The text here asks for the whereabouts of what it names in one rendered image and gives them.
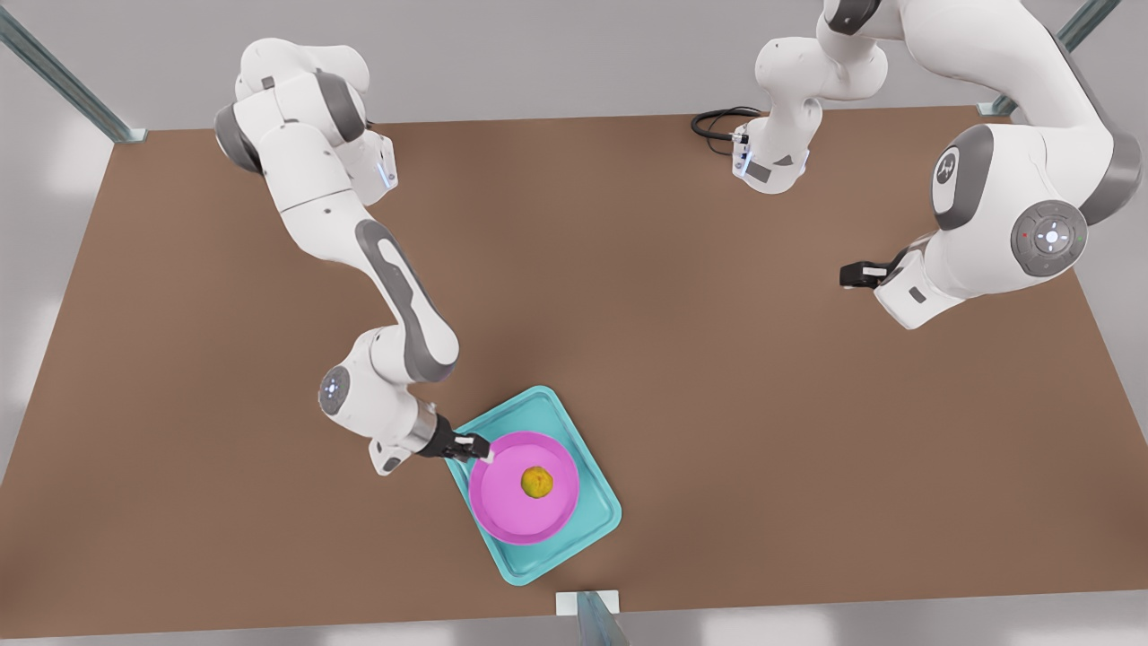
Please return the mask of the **teal rectangular tray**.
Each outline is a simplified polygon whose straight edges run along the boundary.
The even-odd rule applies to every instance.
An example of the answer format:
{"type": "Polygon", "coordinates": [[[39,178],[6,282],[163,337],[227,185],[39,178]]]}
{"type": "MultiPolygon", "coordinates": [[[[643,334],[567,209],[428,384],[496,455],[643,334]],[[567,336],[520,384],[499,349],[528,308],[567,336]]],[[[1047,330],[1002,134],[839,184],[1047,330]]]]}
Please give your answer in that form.
{"type": "Polygon", "coordinates": [[[459,431],[478,434],[490,441],[491,445],[494,441],[512,431],[540,431],[560,441],[571,451],[577,466],[577,507],[571,515],[569,523],[542,543],[513,546],[484,532],[471,511],[470,475],[480,459],[471,459],[464,465],[448,462],[448,470],[451,470],[456,487],[471,511],[484,546],[491,552],[492,561],[506,583],[514,586],[533,583],[619,527],[622,511],[618,496],[552,388],[533,386],[461,425],[459,431]]]}

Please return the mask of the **silver frame post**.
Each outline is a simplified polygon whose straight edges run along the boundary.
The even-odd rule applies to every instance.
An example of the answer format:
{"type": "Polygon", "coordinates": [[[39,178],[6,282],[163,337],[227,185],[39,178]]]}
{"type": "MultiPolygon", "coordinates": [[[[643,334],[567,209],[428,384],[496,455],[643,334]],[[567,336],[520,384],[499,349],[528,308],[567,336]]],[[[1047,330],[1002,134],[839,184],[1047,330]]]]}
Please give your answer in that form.
{"type": "Polygon", "coordinates": [[[620,596],[615,589],[558,592],[556,614],[577,618],[579,646],[631,646],[618,623],[620,596]]]}
{"type": "Polygon", "coordinates": [[[118,114],[96,98],[85,84],[54,57],[11,11],[0,3],[0,44],[57,91],[73,109],[99,129],[111,143],[142,143],[147,129],[131,129],[118,114]]]}
{"type": "Polygon", "coordinates": [[[1025,5],[988,0],[999,16],[985,18],[988,73],[979,84],[999,98],[977,106],[988,118],[1007,118],[1021,109],[1027,124],[1077,127],[1100,122],[1106,112],[1077,67],[1073,50],[1123,0],[1083,0],[1058,30],[1047,29],[1025,5]]]}

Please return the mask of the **pink round plate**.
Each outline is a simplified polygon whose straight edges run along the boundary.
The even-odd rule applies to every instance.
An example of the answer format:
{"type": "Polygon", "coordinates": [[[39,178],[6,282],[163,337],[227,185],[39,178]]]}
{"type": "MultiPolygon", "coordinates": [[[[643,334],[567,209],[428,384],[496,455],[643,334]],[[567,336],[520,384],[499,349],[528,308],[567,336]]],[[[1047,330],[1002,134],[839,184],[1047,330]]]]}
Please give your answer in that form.
{"type": "Polygon", "coordinates": [[[492,458],[470,475],[470,507],[478,524],[513,546],[558,534],[577,507],[579,475],[571,451],[540,431],[512,431],[492,442],[492,458]]]}

